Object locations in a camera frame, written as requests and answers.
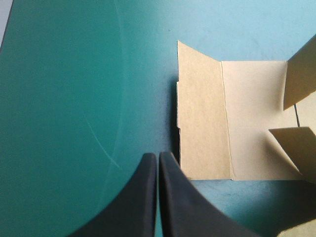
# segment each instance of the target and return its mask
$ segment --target folded cardboard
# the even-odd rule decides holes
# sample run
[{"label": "folded cardboard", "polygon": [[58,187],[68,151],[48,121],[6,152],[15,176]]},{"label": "folded cardboard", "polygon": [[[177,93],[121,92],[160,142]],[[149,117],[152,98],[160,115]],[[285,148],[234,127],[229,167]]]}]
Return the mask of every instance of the folded cardboard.
[{"label": "folded cardboard", "polygon": [[316,90],[315,55],[315,37],[289,61],[217,61],[178,42],[184,173],[191,179],[305,178],[296,158],[293,162],[282,148],[283,140],[276,138],[278,143],[273,135],[276,129],[298,126],[296,103],[301,123],[316,126],[315,113],[308,115],[316,100],[302,100]]}]

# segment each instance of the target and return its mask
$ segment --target scratch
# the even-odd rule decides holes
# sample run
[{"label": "scratch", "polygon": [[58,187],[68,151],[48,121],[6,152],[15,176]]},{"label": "scratch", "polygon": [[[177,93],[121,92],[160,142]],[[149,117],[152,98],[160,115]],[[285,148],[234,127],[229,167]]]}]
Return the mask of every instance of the scratch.
[{"label": "scratch", "polygon": [[95,138],[95,140],[97,141],[98,145],[100,146],[100,148],[102,149],[103,153],[105,154],[105,156],[119,169],[121,169],[121,167],[113,160],[112,157],[110,157],[110,155],[107,153],[107,151],[104,149],[104,147],[102,146],[102,144],[100,143],[99,139],[97,138],[97,136],[95,135],[93,128],[91,127],[91,124],[89,123],[88,119],[86,118],[85,114],[83,114],[84,116],[84,120],[86,121],[86,123],[88,124],[90,131],[93,135],[93,137]]}]

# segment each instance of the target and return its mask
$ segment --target blue surface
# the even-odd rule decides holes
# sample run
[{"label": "blue surface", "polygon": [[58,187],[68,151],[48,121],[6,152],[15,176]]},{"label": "blue surface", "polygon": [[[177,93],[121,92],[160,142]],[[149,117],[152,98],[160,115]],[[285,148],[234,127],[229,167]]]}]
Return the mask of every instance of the blue surface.
[{"label": "blue surface", "polygon": [[15,0],[0,52],[0,235],[65,235],[142,153],[177,151],[177,40],[218,60],[286,60],[315,34],[315,12],[295,0]]}]

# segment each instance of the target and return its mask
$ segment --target cardboard box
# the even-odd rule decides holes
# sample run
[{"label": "cardboard box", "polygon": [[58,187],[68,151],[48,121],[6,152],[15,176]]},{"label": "cardboard box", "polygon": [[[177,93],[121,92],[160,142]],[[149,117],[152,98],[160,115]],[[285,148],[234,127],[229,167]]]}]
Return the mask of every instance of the cardboard box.
[{"label": "cardboard box", "polygon": [[316,37],[288,61],[217,61],[178,42],[178,64],[189,178],[316,182]]}]

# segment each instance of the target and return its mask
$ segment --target cardboard tab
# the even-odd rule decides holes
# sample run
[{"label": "cardboard tab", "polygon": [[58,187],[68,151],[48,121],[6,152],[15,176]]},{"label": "cardboard tab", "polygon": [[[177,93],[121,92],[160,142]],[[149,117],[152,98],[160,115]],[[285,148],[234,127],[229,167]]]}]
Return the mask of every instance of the cardboard tab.
[{"label": "cardboard tab", "polygon": [[229,179],[221,62],[178,42],[180,164],[193,179]]},{"label": "cardboard tab", "polygon": [[309,127],[270,129],[307,181],[316,184],[316,136]]},{"label": "cardboard tab", "polygon": [[316,35],[289,61],[283,109],[293,106],[316,91]]}]

